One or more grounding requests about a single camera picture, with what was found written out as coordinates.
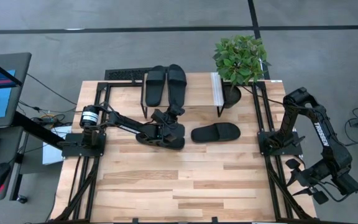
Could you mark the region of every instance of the wooden tabletop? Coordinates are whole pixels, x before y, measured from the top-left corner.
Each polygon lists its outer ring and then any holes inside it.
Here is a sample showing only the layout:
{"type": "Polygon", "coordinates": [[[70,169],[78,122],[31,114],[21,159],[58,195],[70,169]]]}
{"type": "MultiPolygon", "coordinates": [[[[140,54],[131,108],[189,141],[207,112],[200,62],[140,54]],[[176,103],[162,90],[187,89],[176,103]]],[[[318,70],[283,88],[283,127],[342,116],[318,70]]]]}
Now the wooden tabletop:
{"type": "MultiPolygon", "coordinates": [[[[77,110],[94,103],[97,83],[83,82],[77,110]]],[[[282,82],[266,81],[266,87],[270,99],[282,101],[285,96],[282,82]]],[[[109,103],[120,114],[146,122],[139,106],[140,89],[112,88],[109,103]]],[[[210,222],[211,217],[218,217],[222,222],[274,221],[265,162],[256,137],[259,127],[254,101],[242,88],[241,93],[240,102],[224,110],[220,118],[213,107],[187,108],[178,117],[186,128],[186,145],[182,151],[141,145],[131,133],[107,129],[108,142],[99,165],[91,222],[130,222],[132,218],[139,218],[140,222],[210,222]],[[236,124],[241,137],[220,143],[191,141],[192,129],[216,122],[236,124]]],[[[270,107],[278,128],[283,107],[276,103],[270,103],[270,107]]],[[[78,124],[80,116],[75,115],[74,133],[82,131],[78,124]]],[[[291,158],[282,156],[282,161],[291,158]]],[[[63,163],[51,218],[67,206],[76,162],[77,158],[73,157],[63,163]]],[[[286,166],[284,170],[288,181],[290,170],[286,166]]],[[[295,193],[300,189],[294,183],[289,191],[295,193]]],[[[280,191],[277,192],[284,217],[283,199],[280,191]]],[[[295,199],[309,215],[316,216],[310,196],[299,195],[295,199]]],[[[85,216],[85,206],[86,200],[82,200],[80,218],[85,216]]]]}
{"type": "MultiPolygon", "coordinates": [[[[186,92],[185,92],[185,104],[187,106],[214,106],[216,102],[214,101],[214,92],[213,92],[213,81],[211,79],[211,72],[203,73],[186,73],[186,92]]],[[[143,105],[146,105],[146,84],[144,82],[144,94],[143,94],[143,105]]],[[[218,91],[215,94],[222,95],[222,90],[218,91]]],[[[161,107],[169,106],[168,102],[168,83],[165,79],[165,85],[161,97],[161,107]]]]}

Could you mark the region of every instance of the slide sandal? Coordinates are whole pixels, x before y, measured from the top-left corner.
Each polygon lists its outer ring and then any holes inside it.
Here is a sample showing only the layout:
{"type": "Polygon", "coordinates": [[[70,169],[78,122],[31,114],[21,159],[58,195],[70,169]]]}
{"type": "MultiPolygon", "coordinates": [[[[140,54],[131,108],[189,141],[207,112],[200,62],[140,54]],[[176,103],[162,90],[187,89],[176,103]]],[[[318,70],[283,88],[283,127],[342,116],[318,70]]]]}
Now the slide sandal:
{"type": "Polygon", "coordinates": [[[179,65],[168,68],[168,100],[170,105],[182,107],[185,104],[186,74],[179,65]]]}
{"type": "Polygon", "coordinates": [[[191,140],[195,143],[232,141],[239,138],[240,129],[232,123],[214,123],[191,131],[191,140]]]}
{"type": "Polygon", "coordinates": [[[146,79],[146,105],[158,106],[161,103],[165,84],[165,68],[158,65],[149,70],[146,79]]]}

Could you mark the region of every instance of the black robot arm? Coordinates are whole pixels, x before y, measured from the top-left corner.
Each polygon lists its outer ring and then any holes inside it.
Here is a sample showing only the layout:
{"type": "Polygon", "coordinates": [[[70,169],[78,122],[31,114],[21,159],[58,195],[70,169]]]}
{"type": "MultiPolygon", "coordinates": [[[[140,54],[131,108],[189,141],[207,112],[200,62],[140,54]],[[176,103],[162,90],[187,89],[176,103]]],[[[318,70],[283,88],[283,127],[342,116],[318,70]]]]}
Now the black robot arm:
{"type": "Polygon", "coordinates": [[[323,146],[321,153],[323,158],[310,168],[300,170],[296,160],[287,161],[287,165],[293,169],[288,185],[297,180],[302,186],[312,188],[320,180],[331,175],[332,182],[342,195],[349,195],[357,191],[358,183],[349,175],[352,156],[337,139],[325,107],[320,105],[305,88],[299,88],[284,97],[283,105],[285,114],[281,128],[265,142],[270,150],[281,149],[290,144],[299,144],[295,141],[292,132],[299,114],[311,120],[323,146]]]}
{"type": "Polygon", "coordinates": [[[114,111],[109,105],[85,106],[80,120],[80,126],[84,129],[81,144],[90,147],[97,144],[97,131],[108,127],[117,127],[134,133],[136,139],[151,146],[166,147],[169,149],[182,149],[185,140],[185,127],[177,123],[177,116],[182,115],[184,109],[170,106],[166,112],[156,109],[151,116],[153,122],[142,124],[114,111]],[[99,112],[106,112],[108,118],[105,122],[98,124],[99,112]]]}

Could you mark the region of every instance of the concrete floor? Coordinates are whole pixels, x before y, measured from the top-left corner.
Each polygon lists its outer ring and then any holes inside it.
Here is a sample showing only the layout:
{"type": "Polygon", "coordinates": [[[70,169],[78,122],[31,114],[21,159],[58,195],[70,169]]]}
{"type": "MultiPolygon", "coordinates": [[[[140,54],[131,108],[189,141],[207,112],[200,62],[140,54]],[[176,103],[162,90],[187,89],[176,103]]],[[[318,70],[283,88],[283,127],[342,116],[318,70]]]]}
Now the concrete floor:
{"type": "MultiPolygon", "coordinates": [[[[257,0],[260,26],[358,25],[358,1],[257,0]]],[[[161,26],[249,26],[245,0],[0,0],[0,29],[69,29],[161,26]]],[[[215,71],[214,43],[240,32],[139,32],[113,34],[4,34],[0,54],[31,52],[29,73],[71,100],[77,100],[83,80],[101,80],[106,69],[152,67],[177,63],[187,72],[215,71]]],[[[272,79],[284,81],[290,92],[306,87],[327,107],[342,142],[344,123],[358,107],[358,30],[261,32],[272,79]]],[[[21,100],[50,110],[69,110],[59,99],[28,78],[21,100]]],[[[37,112],[25,111],[29,117],[37,112]]],[[[73,115],[68,114],[67,121],[73,115]]],[[[319,160],[321,146],[307,119],[296,128],[305,162],[319,160]]],[[[358,129],[349,133],[358,139],[358,129]]],[[[358,180],[358,146],[348,147],[358,180]]],[[[0,223],[43,222],[52,207],[59,167],[26,175],[20,194],[27,204],[0,201],[0,223]]],[[[316,204],[322,220],[358,223],[358,194],[336,203],[316,204]]]]}

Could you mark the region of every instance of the table leg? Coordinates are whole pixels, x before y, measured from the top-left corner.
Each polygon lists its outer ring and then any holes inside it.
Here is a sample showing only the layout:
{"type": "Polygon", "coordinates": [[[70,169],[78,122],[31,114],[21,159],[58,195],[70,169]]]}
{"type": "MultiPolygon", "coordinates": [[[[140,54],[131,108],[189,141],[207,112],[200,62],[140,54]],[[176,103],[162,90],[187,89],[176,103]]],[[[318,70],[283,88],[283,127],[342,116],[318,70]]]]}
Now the table leg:
{"type": "Polygon", "coordinates": [[[216,107],[216,110],[218,111],[218,118],[220,118],[220,117],[221,117],[222,112],[223,112],[223,109],[224,109],[224,104],[223,104],[223,106],[222,106],[222,108],[221,108],[221,109],[219,109],[219,107],[218,107],[218,106],[216,107]]]}
{"type": "Polygon", "coordinates": [[[42,141],[57,149],[62,149],[60,146],[58,146],[57,143],[64,141],[63,138],[61,138],[57,134],[52,133],[41,125],[33,122],[30,118],[24,116],[17,111],[15,112],[15,115],[13,117],[12,125],[22,126],[27,133],[32,134],[33,136],[41,139],[42,141]]]}
{"type": "MultiPolygon", "coordinates": [[[[29,134],[25,133],[23,146],[22,146],[23,150],[26,149],[28,140],[29,140],[29,134]]],[[[19,148],[15,158],[15,163],[17,163],[17,168],[16,168],[17,170],[13,178],[13,185],[12,185],[11,196],[9,197],[9,200],[16,201],[19,196],[20,185],[22,183],[22,178],[23,178],[23,175],[20,174],[20,168],[22,167],[23,156],[24,156],[24,152],[20,153],[20,148],[19,148]]]]}
{"type": "Polygon", "coordinates": [[[147,119],[147,107],[144,107],[144,106],[143,106],[143,103],[141,103],[140,105],[141,105],[141,107],[142,107],[143,116],[144,116],[144,118],[147,119]]]}

